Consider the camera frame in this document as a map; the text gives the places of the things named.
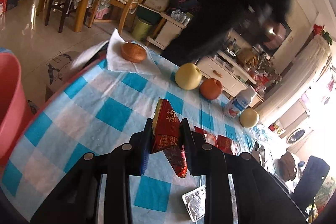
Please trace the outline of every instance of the yogurt bottle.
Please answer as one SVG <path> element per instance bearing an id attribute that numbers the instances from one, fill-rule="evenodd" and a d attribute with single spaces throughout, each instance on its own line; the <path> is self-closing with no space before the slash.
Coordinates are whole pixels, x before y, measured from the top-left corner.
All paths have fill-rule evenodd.
<path id="1" fill-rule="evenodd" d="M 230 119 L 237 117 L 239 113 L 251 104 L 256 95 L 257 92 L 249 85 L 246 90 L 239 92 L 236 97 L 223 107 L 224 115 Z"/>

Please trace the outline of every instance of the drawer handle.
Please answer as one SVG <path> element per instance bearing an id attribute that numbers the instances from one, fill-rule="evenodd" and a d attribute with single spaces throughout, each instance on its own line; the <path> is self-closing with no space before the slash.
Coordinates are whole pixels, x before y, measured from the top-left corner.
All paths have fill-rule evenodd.
<path id="1" fill-rule="evenodd" d="M 219 72 L 216 70 L 213 71 L 214 74 L 216 74 L 219 78 L 223 78 L 223 75 L 221 75 Z"/>

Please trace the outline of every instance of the blue checkered tablecloth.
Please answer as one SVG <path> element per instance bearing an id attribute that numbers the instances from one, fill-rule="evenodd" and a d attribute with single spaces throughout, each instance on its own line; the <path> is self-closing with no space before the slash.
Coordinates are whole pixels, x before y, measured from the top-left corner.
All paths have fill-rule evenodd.
<path id="1" fill-rule="evenodd" d="M 228 99 L 208 101 L 199 90 L 182 90 L 175 81 L 177 66 L 151 52 L 161 75 L 114 72 L 101 61 L 66 87 L 28 127 L 4 171 L 1 188 L 8 200 L 30 220 L 50 191 L 86 152 L 110 153 L 142 131 L 153 117 L 159 97 L 170 101 L 180 120 L 239 143 L 250 152 L 255 140 L 264 145 L 266 166 L 285 150 L 280 139 L 262 125 L 246 129 L 222 113 Z M 178 178 L 163 152 L 150 155 L 142 177 L 131 177 L 133 222 L 190 223 L 181 196 L 204 178 Z"/>

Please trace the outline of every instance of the yellow pear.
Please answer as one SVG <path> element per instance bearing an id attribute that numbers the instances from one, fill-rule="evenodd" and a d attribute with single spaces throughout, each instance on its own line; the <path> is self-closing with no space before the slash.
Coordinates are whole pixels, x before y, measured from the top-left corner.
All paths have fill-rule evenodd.
<path id="1" fill-rule="evenodd" d="M 239 121 L 245 128 L 254 127 L 259 122 L 259 114 L 253 109 L 247 108 L 239 116 Z"/>
<path id="2" fill-rule="evenodd" d="M 175 73 L 175 81 L 184 90 L 193 90 L 198 87 L 202 73 L 193 63 L 182 65 Z"/>

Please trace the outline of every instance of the trash can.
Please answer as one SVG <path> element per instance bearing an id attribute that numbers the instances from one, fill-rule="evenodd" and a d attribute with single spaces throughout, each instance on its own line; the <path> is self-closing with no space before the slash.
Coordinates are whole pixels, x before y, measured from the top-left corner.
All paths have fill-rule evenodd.
<path id="1" fill-rule="evenodd" d="M 138 18 L 133 29 L 132 36 L 139 41 L 145 39 L 151 27 L 151 23 L 145 21 L 144 19 Z"/>

